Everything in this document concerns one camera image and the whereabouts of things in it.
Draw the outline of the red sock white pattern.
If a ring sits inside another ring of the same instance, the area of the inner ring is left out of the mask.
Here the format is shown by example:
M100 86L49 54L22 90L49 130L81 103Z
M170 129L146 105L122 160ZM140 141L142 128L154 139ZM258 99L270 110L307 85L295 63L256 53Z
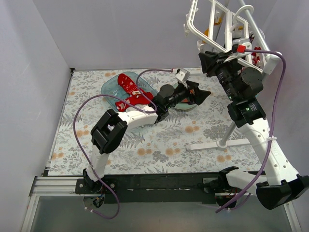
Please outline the red sock white pattern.
M132 93L129 93L129 97L124 99L124 101L133 106L147 105L150 103L150 100L152 100L154 96L151 92L144 92L144 95L149 100L147 100L142 94L140 94L139 91L133 91ZM124 103L123 101L117 101L115 103L115 106L119 112L125 112L130 107L130 105Z

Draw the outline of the plain white sock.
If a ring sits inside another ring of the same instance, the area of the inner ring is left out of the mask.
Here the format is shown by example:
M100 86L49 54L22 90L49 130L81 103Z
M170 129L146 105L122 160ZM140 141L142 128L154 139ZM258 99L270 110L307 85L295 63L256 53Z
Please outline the plain white sock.
M149 107L148 105L135 105L135 106L130 106L126 109L126 112L131 112L131 111L137 111L138 113L147 113L148 111L152 111L152 108Z

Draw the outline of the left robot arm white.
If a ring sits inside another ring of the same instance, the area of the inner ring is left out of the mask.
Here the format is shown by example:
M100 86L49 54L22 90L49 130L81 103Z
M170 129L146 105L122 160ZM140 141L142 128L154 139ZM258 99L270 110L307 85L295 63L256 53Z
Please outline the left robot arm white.
M91 164L83 170L87 189L92 193L102 190L101 179L104 177L109 154L118 148L126 131L163 121L169 115L169 109L185 99L201 105L210 94L210 91L199 89L198 83L192 81L179 83L176 88L165 84L153 97L153 104L128 112L108 110L91 130Z

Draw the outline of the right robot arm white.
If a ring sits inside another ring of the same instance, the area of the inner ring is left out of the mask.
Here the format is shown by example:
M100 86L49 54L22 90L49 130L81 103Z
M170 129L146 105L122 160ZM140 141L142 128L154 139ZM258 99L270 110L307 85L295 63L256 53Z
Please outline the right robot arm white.
M290 164L276 137L274 123L269 123L264 110L256 99L263 90L262 74L252 67L241 69L236 59L228 53L199 53L202 72L216 76L228 98L228 113L236 127L248 139L261 168L256 175L229 167L219 172L217 180L206 184L208 190L241 192L225 203L218 212L237 201L246 192L255 195L268 210L299 198L309 188L309 177L300 175Z

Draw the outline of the red snowflake sock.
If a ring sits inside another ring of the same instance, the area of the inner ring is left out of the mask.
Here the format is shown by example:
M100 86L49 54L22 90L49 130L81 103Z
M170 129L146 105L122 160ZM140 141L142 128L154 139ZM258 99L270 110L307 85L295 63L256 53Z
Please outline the red snowflake sock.
M118 76L117 83L129 96L138 96L141 94L135 82L124 73Z

